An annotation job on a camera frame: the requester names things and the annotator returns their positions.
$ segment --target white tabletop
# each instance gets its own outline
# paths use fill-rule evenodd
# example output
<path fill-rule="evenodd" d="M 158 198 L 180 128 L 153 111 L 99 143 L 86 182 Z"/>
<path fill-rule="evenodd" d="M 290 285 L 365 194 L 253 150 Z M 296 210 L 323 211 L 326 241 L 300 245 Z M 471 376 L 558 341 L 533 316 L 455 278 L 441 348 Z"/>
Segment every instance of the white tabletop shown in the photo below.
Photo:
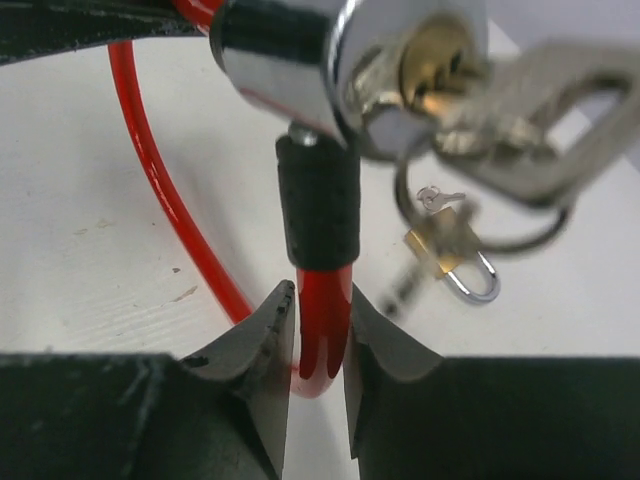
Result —
<path fill-rule="evenodd" d="M 491 47 L 515 50 L 495 25 Z M 293 278 L 284 247 L 274 141 L 285 123 L 242 101 L 204 39 L 136 44 L 160 150 L 208 240 L 259 303 Z M 106 49 L 0 69 L 0 350 L 188 354 L 227 320 L 164 218 L 126 132 Z M 570 140 L 587 126 L 571 115 Z M 362 172 L 362 254 L 355 281 L 377 300 L 407 265 L 392 172 Z M 539 226 L 425 160 L 411 184 L 484 200 L 478 232 Z M 546 251 L 495 261 L 492 304 L 461 303 L 442 284 L 402 323 L 442 354 L 640 353 L 640 173 L 622 160 L 578 205 Z M 192 292 L 181 300 L 185 292 Z M 286 479 L 357 479 L 342 379 L 316 401 L 292 398 Z"/>

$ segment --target silver key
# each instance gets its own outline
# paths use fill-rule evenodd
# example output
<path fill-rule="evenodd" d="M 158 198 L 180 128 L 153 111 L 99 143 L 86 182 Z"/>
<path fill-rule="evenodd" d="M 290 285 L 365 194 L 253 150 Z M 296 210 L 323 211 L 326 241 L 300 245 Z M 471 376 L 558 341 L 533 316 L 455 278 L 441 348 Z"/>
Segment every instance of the silver key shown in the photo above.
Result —
<path fill-rule="evenodd" d="M 430 187 L 421 189 L 417 197 L 429 213 L 436 213 L 451 202 L 464 200 L 466 195 L 464 193 L 442 193 L 438 187 L 431 185 Z"/>
<path fill-rule="evenodd" d="M 485 89 L 443 117 L 435 150 L 498 193 L 533 208 L 566 207 L 640 137 L 637 47 L 552 40 L 496 67 Z M 616 104 L 555 152 L 548 131 L 603 91 L 617 93 Z M 493 148 L 501 144 L 508 148 Z"/>

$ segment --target small padlock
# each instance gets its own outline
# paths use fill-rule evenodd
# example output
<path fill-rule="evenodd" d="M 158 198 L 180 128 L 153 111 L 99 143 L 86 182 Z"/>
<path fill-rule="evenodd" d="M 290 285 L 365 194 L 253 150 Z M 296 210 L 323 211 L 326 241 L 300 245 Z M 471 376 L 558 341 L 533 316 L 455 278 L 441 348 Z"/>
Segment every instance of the small padlock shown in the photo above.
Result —
<path fill-rule="evenodd" d="M 444 208 L 433 215 L 436 216 L 437 220 L 442 222 L 443 225 L 454 225 L 456 222 L 456 211 L 452 207 Z M 467 227 L 469 228 L 470 234 L 473 234 L 471 227 L 469 225 L 467 225 Z M 415 230 L 410 230 L 405 235 L 404 240 L 418 258 L 424 258 L 425 255 L 432 256 L 428 247 L 428 239 L 424 238 L 424 236 L 420 235 Z M 488 283 L 488 288 L 485 293 L 477 293 L 469 289 L 455 273 L 455 269 L 466 261 L 467 260 L 463 257 L 450 254 L 438 257 L 438 269 L 435 273 L 436 278 L 444 278 L 447 285 L 449 285 L 457 295 L 467 302 L 481 304 L 495 300 L 500 293 L 500 279 L 496 269 L 481 252 L 477 252 L 478 269 L 481 271 Z"/>

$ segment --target red cable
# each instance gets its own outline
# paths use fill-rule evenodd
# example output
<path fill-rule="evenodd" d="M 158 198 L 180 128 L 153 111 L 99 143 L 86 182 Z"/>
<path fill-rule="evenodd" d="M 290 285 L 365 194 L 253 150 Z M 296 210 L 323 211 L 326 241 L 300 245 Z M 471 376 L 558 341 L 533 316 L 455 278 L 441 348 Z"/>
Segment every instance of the red cable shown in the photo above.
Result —
<path fill-rule="evenodd" d="M 131 42 L 109 45 L 109 59 L 122 113 L 149 183 L 194 264 L 237 324 L 251 307 L 200 233 L 164 166 L 144 111 Z M 351 266 L 334 272 L 298 271 L 302 351 L 291 389 L 300 396 L 319 396 L 340 369 L 351 313 L 351 281 Z"/>
<path fill-rule="evenodd" d="M 173 0 L 173 4 L 182 16 L 205 34 L 209 33 L 214 12 L 224 2 L 225 0 Z"/>

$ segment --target small key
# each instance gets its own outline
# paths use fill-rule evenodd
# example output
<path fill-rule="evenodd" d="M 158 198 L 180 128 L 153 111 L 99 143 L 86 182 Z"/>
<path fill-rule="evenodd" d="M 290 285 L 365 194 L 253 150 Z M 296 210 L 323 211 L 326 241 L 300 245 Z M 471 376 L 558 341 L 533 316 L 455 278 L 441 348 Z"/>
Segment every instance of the small key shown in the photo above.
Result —
<path fill-rule="evenodd" d="M 466 198 L 464 193 L 442 193 L 438 187 L 434 187 L 433 185 L 420 190 L 417 196 L 418 200 L 424 205 L 424 208 L 430 213 L 439 212 L 445 205 Z"/>

